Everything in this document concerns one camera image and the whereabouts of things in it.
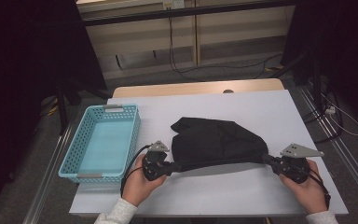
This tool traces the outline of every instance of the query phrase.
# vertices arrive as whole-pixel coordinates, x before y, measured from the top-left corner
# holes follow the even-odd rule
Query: white sleeve
[[[101,213],[94,224],[128,224],[138,208],[119,198],[110,214]]]
[[[309,224],[338,224],[333,212],[325,211],[306,216]]]

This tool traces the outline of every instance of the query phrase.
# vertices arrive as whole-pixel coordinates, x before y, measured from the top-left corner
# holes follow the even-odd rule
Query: black fabric fold
[[[182,165],[181,172],[202,167],[255,162],[263,163],[267,144],[258,135],[234,121],[181,118],[171,128],[172,155]]]

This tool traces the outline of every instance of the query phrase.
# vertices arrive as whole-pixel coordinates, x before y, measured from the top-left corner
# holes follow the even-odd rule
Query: teal plastic basket
[[[137,105],[88,107],[59,176],[75,183],[121,181],[134,155],[140,123]]]

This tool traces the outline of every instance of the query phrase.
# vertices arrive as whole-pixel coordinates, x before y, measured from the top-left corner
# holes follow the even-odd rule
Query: black fabric
[[[181,118],[171,128],[178,133],[172,140],[172,154],[182,164],[181,172],[229,163],[263,163],[262,154],[269,152],[261,137],[234,121]]]

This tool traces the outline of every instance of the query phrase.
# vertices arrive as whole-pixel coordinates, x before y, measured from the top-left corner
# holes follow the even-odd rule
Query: basket handle
[[[105,113],[117,113],[124,111],[123,105],[103,105],[103,109],[105,110]]]
[[[77,174],[77,178],[103,178],[103,174]]]

